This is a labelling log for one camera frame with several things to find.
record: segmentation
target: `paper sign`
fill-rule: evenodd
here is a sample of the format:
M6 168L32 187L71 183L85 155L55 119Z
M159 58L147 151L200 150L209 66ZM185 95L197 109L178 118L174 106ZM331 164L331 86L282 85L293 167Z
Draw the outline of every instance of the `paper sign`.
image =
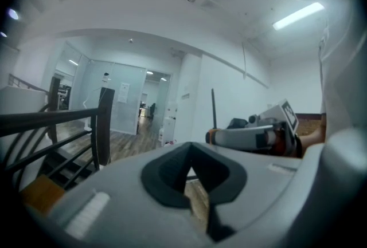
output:
M129 88L130 88L130 84L121 82L119 96L118 96L119 103L127 103L127 96L128 96Z

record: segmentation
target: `ceiling light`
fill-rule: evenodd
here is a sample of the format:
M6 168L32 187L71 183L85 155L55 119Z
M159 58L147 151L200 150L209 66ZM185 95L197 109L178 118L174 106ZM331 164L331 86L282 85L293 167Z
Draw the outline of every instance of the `ceiling light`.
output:
M74 62L74 61L72 61L72 60L69 60L69 62L71 62L72 64L74 64L74 65L78 66L78 64L77 64L77 63L75 63L75 62Z
M13 9L9 9L9 10L7 11L7 14L8 14L11 18L13 18L14 20L18 20L18 19L19 19L19 15L18 15L18 13L17 13L15 10L13 10Z
M290 14L286 18L283 18L282 20L275 22L273 24L273 27L275 30L282 29L298 20L303 19L304 17L307 17L309 15L312 15L318 11L323 10L324 7L320 3L313 3L312 5L309 5L307 7L304 7L303 9L300 9L297 12L294 12L293 14Z

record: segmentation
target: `white wall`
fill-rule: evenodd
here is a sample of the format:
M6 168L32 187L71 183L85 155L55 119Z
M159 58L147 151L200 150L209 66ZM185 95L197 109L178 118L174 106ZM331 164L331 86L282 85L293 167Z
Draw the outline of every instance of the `white wall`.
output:
M148 98L148 94L142 93L142 103L147 104L147 98Z
M148 70L170 74L171 79L168 100L176 101L181 59L179 57L173 57L168 52L145 48L144 46L139 47L139 53L121 50L123 45L125 44L120 43L119 40L99 42L91 54L91 58L92 60L116 62L119 64L137 66Z
M60 84L64 84L64 85L67 85L67 86L70 86L72 87L73 86L73 77L70 77L70 76L65 76Z
M14 67L14 75L49 90L57 59L54 65L50 60L55 59L55 51L60 51L59 55L61 54L60 42L54 37L43 36L22 43L18 48L19 57Z
M206 132L213 128L212 98L216 99L217 127L226 128L234 118L248 117L267 108L268 89L251 78L213 58L202 56L198 81L192 141L205 141Z
M56 65L56 70L71 77L74 77L76 69L77 69L76 65L73 65L72 63L66 60L59 60Z
M147 94L147 107L157 102L158 82L145 81L143 86L143 94Z
M0 44L0 89L9 83L9 74L13 74L19 51Z
M320 113L322 92L317 50L271 62L269 103L287 99L296 113Z
M71 47L76 49L81 54L89 57L93 49L93 43L84 37L67 37L67 38L55 38L54 46L49 48L48 54L44 55L43 62L46 62L44 69L36 74L41 74L41 88L48 90L50 87L51 78L54 75L56 65L59 61L61 54L63 53L63 47L65 43L69 43Z
M174 139L178 143L191 140L200 69L201 56L193 54L184 56L179 73L177 114L174 128ZM189 98L182 98L186 94L189 94Z

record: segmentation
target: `handrail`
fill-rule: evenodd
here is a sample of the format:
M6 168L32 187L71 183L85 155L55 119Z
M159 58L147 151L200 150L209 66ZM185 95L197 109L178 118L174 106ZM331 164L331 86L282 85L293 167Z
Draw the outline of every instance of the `handrail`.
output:
M104 114L106 108L0 115L0 137Z
M44 149L41 149L37 152L35 152L34 154L31 154L29 156L26 156L25 158L11 164L10 166L5 167L4 172L6 174L13 174L16 171L19 171L20 169L26 167L28 164L34 162L35 160L49 154L50 152L59 149L61 146L64 146L66 144L68 144L71 141L74 141L78 138L83 137L86 134L91 133L91 131L82 131L79 132L78 134L75 134L69 138L66 138L60 142L57 142L56 144L52 144Z
M27 81L23 80L23 79L20 79L19 77L16 77L14 76L13 74L9 74L9 85L13 85L13 84L10 84L10 79L13 79L12 82L14 84L14 79L20 81L21 83L23 83L24 85L26 85L29 89L34 89L34 90L37 90L37 91L43 91L43 92L46 92L48 94L48 91L47 90L44 90L40 87L37 87L37 86L34 86L33 84L31 83L28 83Z
M56 77L52 77L51 83L50 83L50 90L47 96L48 99L48 111L56 111L57 108L57 102L58 102L58 89L60 87L60 79ZM50 127L50 130L48 131L48 136L51 139L52 143L57 143L57 133L56 133L56 125L53 125Z
M14 173L19 172L15 187L19 189L22 175L25 172L25 167L35 162L37 159L54 152L60 147L84 136L87 134L91 134L91 144L84 147L80 152L78 152L71 159L66 160L58 167L56 167L52 172L48 174L48 176L52 176L58 172L60 172L63 168L65 168L69 163L72 163L77 157L82 155L87 150L92 150L92 158L87 161L87 163L81 167L64 185L64 188L68 188L72 185L75 179L93 162L95 166L95 171L99 170L99 165L106 165L110 162L110 115L112 109L112 102L114 99L114 90L103 88L100 93L100 103L98 108L93 109L82 109L82 110L71 110L71 111L52 111L52 100L50 99L53 95L54 89L58 85L58 79L53 78L52 86L50 87L49 92L49 103L42 107L41 111L48 109L47 112L37 112L37 113L22 113L22 114L11 114L11 115L0 115L0 137L18 134L14 141L12 142L9 150L6 153L6 161L10 157L12 149L15 147L17 143L21 140L24 133L30 130L33 130L30 135L27 137L22 147L20 148L19 153L17 153L17 157L15 161L8 165L4 162L1 164L1 169L4 171L6 175L12 176ZM56 137L56 125L60 123L65 123L69 121L91 118L91 131L82 131L79 132L72 137L64 139L62 141L57 141ZM30 141L35 138L37 131L39 129L45 127L42 134L36 140L36 143L32 146L28 155L24 158L21 158L22 154L26 150L26 147L29 145ZM39 146L41 140L46 135L47 132L50 133L50 129L53 128L54 131L54 139L52 139L53 144L40 149L36 152L37 147Z

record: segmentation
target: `hallway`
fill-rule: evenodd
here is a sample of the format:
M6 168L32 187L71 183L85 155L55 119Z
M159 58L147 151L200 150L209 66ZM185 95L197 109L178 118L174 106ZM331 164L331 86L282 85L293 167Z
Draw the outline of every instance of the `hallway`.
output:
M139 132L137 135L130 135L111 131L110 134L110 151L111 162L119 159L128 158L129 156L139 155L141 153L156 149L160 147L158 141L158 134L155 134L151 129L151 120L140 117L139 118ZM84 123L81 121L71 121L57 125L57 139L58 141L66 139L84 128ZM81 148L90 143L90 136L83 136L65 146L63 150L76 154ZM90 151L87 151L79 159L88 161L92 157Z

